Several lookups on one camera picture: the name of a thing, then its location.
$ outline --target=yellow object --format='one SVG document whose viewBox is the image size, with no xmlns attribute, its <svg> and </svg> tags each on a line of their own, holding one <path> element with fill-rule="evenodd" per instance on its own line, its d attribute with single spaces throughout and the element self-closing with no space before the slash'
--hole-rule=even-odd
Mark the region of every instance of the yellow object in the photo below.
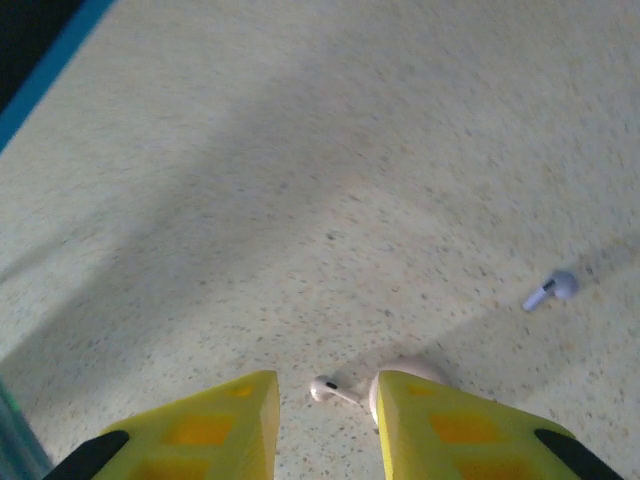
<svg viewBox="0 0 640 480">
<path fill-rule="evenodd" d="M 118 422 L 130 439 L 94 480 L 271 480 L 276 372 L 262 371 Z"/>
<path fill-rule="evenodd" d="M 578 480 L 534 435 L 563 427 L 455 388 L 380 372 L 380 441 L 387 480 Z"/>
</svg>

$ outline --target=white earbud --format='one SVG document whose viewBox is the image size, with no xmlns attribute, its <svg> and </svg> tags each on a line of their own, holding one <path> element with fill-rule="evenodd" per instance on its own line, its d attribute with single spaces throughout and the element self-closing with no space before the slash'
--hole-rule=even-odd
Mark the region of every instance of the white earbud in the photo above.
<svg viewBox="0 0 640 480">
<path fill-rule="evenodd" d="M 340 388 L 333 380 L 325 375 L 316 377 L 309 386 L 311 397 L 316 402 L 326 402 L 333 395 L 336 395 L 350 403 L 358 403 L 358 396 L 349 390 Z"/>
<path fill-rule="evenodd" d="M 451 381 L 440 368 L 428 363 L 420 356 L 403 357 L 394 360 L 380 369 L 380 372 L 384 371 L 404 372 L 442 385 L 451 386 Z M 369 408 L 376 425 L 378 424 L 378 376 L 380 372 L 376 373 L 369 389 Z"/>
<path fill-rule="evenodd" d="M 578 279 L 572 273 L 564 270 L 556 270 L 522 304 L 522 308 L 527 312 L 531 312 L 551 295 L 566 300 L 578 293 L 579 288 Z"/>
</svg>

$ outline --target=speckled floor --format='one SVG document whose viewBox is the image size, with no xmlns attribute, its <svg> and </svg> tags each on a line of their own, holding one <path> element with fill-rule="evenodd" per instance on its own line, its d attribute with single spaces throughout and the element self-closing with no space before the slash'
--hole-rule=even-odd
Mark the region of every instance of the speckled floor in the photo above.
<svg viewBox="0 0 640 480">
<path fill-rule="evenodd" d="M 0 374 L 47 449 L 273 368 L 276 478 L 381 480 L 365 402 L 307 382 L 426 352 L 640 478 L 635 1 L 118 2 L 0 162 Z M 581 295 L 525 314 L 559 266 Z"/>
</svg>

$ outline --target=blue stripe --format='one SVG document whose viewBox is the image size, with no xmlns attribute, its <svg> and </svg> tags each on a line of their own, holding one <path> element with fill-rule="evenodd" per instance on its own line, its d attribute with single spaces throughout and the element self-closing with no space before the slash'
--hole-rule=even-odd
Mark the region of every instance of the blue stripe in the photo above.
<svg viewBox="0 0 640 480">
<path fill-rule="evenodd" d="M 0 153 L 76 53 L 114 0 L 86 0 L 0 112 Z"/>
</svg>

